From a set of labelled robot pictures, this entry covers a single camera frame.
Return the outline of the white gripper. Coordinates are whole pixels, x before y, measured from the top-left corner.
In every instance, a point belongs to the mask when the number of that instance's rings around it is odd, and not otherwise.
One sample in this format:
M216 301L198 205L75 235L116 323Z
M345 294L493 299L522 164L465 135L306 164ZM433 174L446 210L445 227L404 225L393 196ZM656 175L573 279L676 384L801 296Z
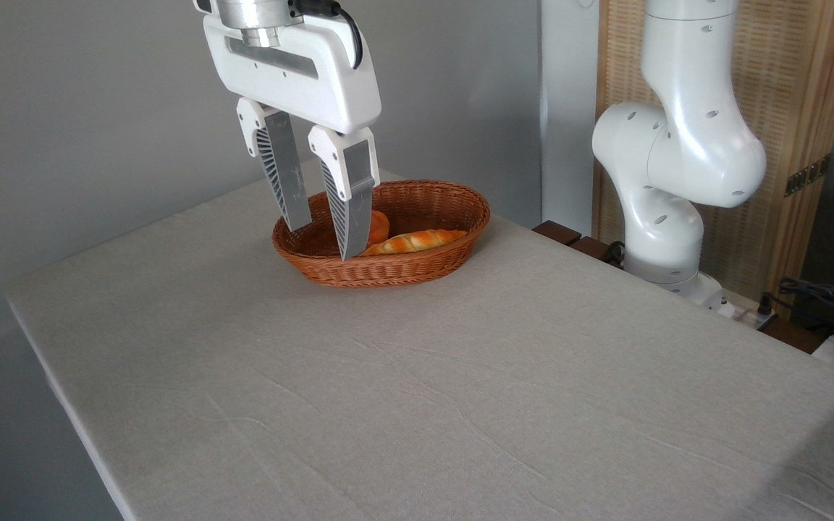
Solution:
M249 46L214 14L204 17L204 30L219 79L244 96L236 113L245 146L261 159L288 229L312 222L292 114L321 125L312 127L308 144L320 158L339 254L344 261L361 254L370 233L373 189L381 184L374 135L367 127L382 110L368 47L353 68L355 39L341 17L307 16L281 27L275 47Z

